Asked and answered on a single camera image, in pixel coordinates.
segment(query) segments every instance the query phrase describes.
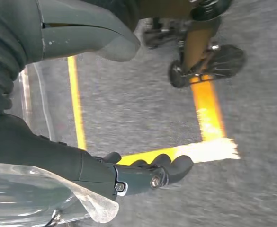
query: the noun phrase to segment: screw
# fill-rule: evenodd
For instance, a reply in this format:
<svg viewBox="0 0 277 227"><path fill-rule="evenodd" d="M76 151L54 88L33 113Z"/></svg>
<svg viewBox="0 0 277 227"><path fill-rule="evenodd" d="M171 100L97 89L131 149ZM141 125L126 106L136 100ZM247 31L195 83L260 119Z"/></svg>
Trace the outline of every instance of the screw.
<svg viewBox="0 0 277 227"><path fill-rule="evenodd" d="M158 176L153 176L151 180L151 187L152 188L157 188L159 186L159 183L161 182L161 179Z"/></svg>
<svg viewBox="0 0 277 227"><path fill-rule="evenodd" d="M118 192L123 192L124 190L124 185L123 183L116 183L115 189Z"/></svg>
<svg viewBox="0 0 277 227"><path fill-rule="evenodd" d="M217 42L212 42L210 46L209 49L211 51L220 51L220 50L220 46L218 45Z"/></svg>

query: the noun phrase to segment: yellow floor marking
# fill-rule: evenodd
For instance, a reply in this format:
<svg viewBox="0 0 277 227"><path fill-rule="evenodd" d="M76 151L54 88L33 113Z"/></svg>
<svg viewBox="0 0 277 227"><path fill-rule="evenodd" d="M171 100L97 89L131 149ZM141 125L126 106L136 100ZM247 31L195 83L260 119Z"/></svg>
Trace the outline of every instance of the yellow floor marking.
<svg viewBox="0 0 277 227"><path fill-rule="evenodd" d="M204 75L203 79L210 78L210 76ZM192 83L195 84L191 85L191 88L204 142L128 155L122 157L119 164L131 165L140 159L151 163L159 154L167 154L171 160L180 154L186 154L195 163L226 158L238 159L239 156L236 152L237 145L232 140L225 138L226 132L214 87L211 81L196 82L198 82L198 78L192 78ZM214 147L220 151L211 152Z"/></svg>
<svg viewBox="0 0 277 227"><path fill-rule="evenodd" d="M76 67L76 57L68 57L69 76L70 79L71 96L72 100L74 121L76 129L77 143L79 149L87 150L86 138L84 136L84 124L81 98L78 89L78 78Z"/></svg>
<svg viewBox="0 0 277 227"><path fill-rule="evenodd" d="M76 58L69 57L68 66L78 148L87 150L78 90ZM212 84L211 82L193 84L192 89L204 142L123 156L118 164L131 165L137 160L151 163L160 154L167 154L171 160L180 155L189 155L195 163L226 158L239 159L236 152L237 145L232 140L224 138L226 133ZM217 147L220 152L213 152L214 147Z"/></svg>
<svg viewBox="0 0 277 227"><path fill-rule="evenodd" d="M201 136L204 141L226 137L223 118L215 88L211 81L195 83L191 86Z"/></svg>

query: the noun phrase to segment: asphalt surface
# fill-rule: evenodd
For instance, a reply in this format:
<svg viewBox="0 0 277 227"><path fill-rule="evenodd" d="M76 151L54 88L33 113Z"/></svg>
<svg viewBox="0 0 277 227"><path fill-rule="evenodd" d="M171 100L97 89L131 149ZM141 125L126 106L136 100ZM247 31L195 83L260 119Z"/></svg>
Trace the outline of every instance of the asphalt surface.
<svg viewBox="0 0 277 227"><path fill-rule="evenodd" d="M277 0L237 0L223 17L219 38L248 58L237 76L215 82L228 137L238 144L242 159L198 164L173 190L118 199L118 216L104 226L277 226ZM192 91L167 82L175 57L171 44L143 46L126 63L79 55L88 151L124 155L201 141ZM57 139L76 146L66 60L39 66ZM31 75L34 132L48 135L38 80ZM21 114L20 107L13 113Z"/></svg>

